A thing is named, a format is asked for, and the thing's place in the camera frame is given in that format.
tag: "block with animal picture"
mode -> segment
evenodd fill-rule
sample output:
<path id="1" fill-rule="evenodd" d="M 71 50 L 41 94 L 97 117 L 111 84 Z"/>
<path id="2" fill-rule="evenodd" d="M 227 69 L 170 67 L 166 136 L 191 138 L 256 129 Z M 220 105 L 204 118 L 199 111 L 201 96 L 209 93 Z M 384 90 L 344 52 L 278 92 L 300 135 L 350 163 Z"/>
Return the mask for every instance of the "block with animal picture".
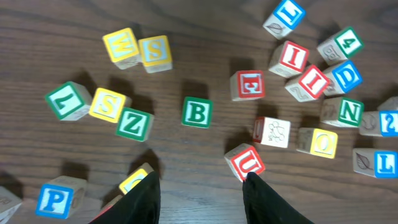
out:
<path id="1" fill-rule="evenodd" d="M 352 58 L 364 44 L 352 27 L 347 27 L 322 42 L 317 50 L 328 65 Z"/>
<path id="2" fill-rule="evenodd" d="M 42 186 L 36 215 L 66 219 L 83 204 L 87 180 L 60 176 Z"/>
<path id="3" fill-rule="evenodd" d="M 268 70 L 290 78 L 304 71 L 309 55 L 308 49 L 287 40 L 274 51 Z"/>
<path id="4" fill-rule="evenodd" d="M 361 74 L 350 60 L 326 69 L 323 74 L 330 80 L 324 92 L 326 96 L 348 93 L 362 83 Z"/>
<path id="5" fill-rule="evenodd" d="M 93 98 L 87 89 L 75 82 L 66 82 L 45 96 L 57 118 L 77 121 L 88 114 Z"/>
<path id="6" fill-rule="evenodd" d="M 329 85 L 329 79 L 314 66 L 308 66 L 303 75 L 285 84 L 285 89 L 299 102 L 318 99 Z"/>
<path id="7" fill-rule="evenodd" d="M 323 101 L 320 121 L 341 128 L 358 128 L 362 122 L 364 104 L 347 97 Z"/>
<path id="8" fill-rule="evenodd" d="M 314 156 L 334 159 L 338 136 L 336 133 L 318 128 L 300 128 L 297 150 Z"/>
<path id="9" fill-rule="evenodd" d="M 112 123 L 119 121 L 122 109 L 131 105 L 131 99 L 123 94 L 97 88 L 89 114 Z"/>
<path id="10" fill-rule="evenodd" d="M 152 129 L 154 116 L 152 114 L 124 108 L 119 119 L 116 135 L 135 141 L 146 141 Z"/>
<path id="11" fill-rule="evenodd" d="M 256 100 L 266 95 L 260 70 L 238 71 L 229 79 L 229 85 L 233 101 Z"/>
<path id="12" fill-rule="evenodd" d="M 125 28 L 102 37 L 111 61 L 120 69 L 138 64 L 141 60 L 136 37 L 130 28 Z"/>
<path id="13" fill-rule="evenodd" d="M 6 224 L 21 204 L 22 200 L 19 197 L 5 187 L 0 187 L 0 224 Z"/>
<path id="14" fill-rule="evenodd" d="M 380 179 L 398 178 L 398 153 L 383 149 L 353 150 L 354 171 Z"/>
<path id="15" fill-rule="evenodd" d="M 398 137 L 398 111 L 369 111 L 362 115 L 363 136 Z"/>
<path id="16" fill-rule="evenodd" d="M 283 0 L 262 25 L 276 39 L 291 33 L 302 21 L 305 10 L 293 0 Z"/>
<path id="17" fill-rule="evenodd" d="M 142 64 L 147 73 L 173 69 L 172 54 L 166 35 L 141 39 L 138 43 L 141 49 Z"/>
<path id="18" fill-rule="evenodd" d="M 133 189 L 142 179 L 144 179 L 149 173 L 153 172 L 153 168 L 146 162 L 138 167 L 131 175 L 119 184 L 119 189 L 123 194 L 127 194 Z"/>
<path id="19" fill-rule="evenodd" d="M 227 152 L 224 158 L 233 174 L 242 182 L 249 172 L 260 174 L 266 169 L 254 146 L 249 144 L 240 144 Z"/>
<path id="20" fill-rule="evenodd" d="M 253 141 L 267 146 L 287 148 L 290 121 L 258 117 L 254 122 Z"/>

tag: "blue letter p block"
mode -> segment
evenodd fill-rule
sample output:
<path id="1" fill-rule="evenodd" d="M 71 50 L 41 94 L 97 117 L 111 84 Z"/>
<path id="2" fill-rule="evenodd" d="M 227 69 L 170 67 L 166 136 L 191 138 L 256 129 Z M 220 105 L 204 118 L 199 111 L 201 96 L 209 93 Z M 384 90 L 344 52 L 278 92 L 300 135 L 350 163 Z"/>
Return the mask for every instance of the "blue letter p block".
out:
<path id="1" fill-rule="evenodd" d="M 73 199 L 73 189 L 44 184 L 37 202 L 36 215 L 66 219 Z"/>

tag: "yellow block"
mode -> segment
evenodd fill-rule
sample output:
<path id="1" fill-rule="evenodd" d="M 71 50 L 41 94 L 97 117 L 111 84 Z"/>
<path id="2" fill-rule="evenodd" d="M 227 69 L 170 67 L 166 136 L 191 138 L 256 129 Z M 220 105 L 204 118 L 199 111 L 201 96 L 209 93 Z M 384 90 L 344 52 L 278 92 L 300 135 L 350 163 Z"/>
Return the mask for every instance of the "yellow block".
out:
<path id="1" fill-rule="evenodd" d="M 163 65 L 172 62 L 167 36 L 157 36 L 138 40 L 142 63 L 145 67 Z"/>
<path id="2" fill-rule="evenodd" d="M 338 136 L 336 133 L 315 128 L 310 153 L 315 156 L 333 159 L 336 154 L 337 140 Z"/>
<path id="3" fill-rule="evenodd" d="M 137 40 L 130 28 L 125 28 L 102 38 L 113 63 L 139 54 Z"/>
<path id="4" fill-rule="evenodd" d="M 88 113 L 95 118 L 117 123 L 124 105 L 129 102 L 131 99 L 120 93 L 97 88 Z"/>

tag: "green letter n block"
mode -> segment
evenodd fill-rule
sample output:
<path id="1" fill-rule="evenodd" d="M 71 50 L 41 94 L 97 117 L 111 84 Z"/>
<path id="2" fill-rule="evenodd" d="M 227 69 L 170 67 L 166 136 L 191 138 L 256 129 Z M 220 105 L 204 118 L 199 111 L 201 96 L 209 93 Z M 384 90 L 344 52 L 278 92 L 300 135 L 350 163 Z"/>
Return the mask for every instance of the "green letter n block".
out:
<path id="1" fill-rule="evenodd" d="M 338 121 L 348 127 L 358 127 L 362 121 L 363 111 L 362 102 L 343 97 Z"/>
<path id="2" fill-rule="evenodd" d="M 123 108 L 116 135 L 136 141 L 148 139 L 154 116 L 131 108 Z"/>
<path id="3" fill-rule="evenodd" d="M 213 102 L 195 97 L 185 97 L 182 124 L 197 128 L 209 128 L 213 113 Z"/>

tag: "green block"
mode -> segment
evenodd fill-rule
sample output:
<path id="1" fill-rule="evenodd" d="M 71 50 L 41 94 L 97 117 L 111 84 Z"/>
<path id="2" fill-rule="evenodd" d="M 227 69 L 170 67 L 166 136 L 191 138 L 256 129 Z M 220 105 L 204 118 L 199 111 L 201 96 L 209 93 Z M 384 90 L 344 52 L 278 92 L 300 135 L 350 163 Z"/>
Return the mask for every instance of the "green block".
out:
<path id="1" fill-rule="evenodd" d="M 185 97 L 182 124 L 197 128 L 209 128 L 213 114 L 213 102 L 195 97 Z"/>
<path id="2" fill-rule="evenodd" d="M 148 139 L 153 120 L 152 114 L 123 108 L 116 135 L 143 142 Z"/>
<path id="3" fill-rule="evenodd" d="M 84 86 L 66 82 L 47 94 L 45 100 L 59 120 L 76 121 L 89 112 L 93 98 Z"/>

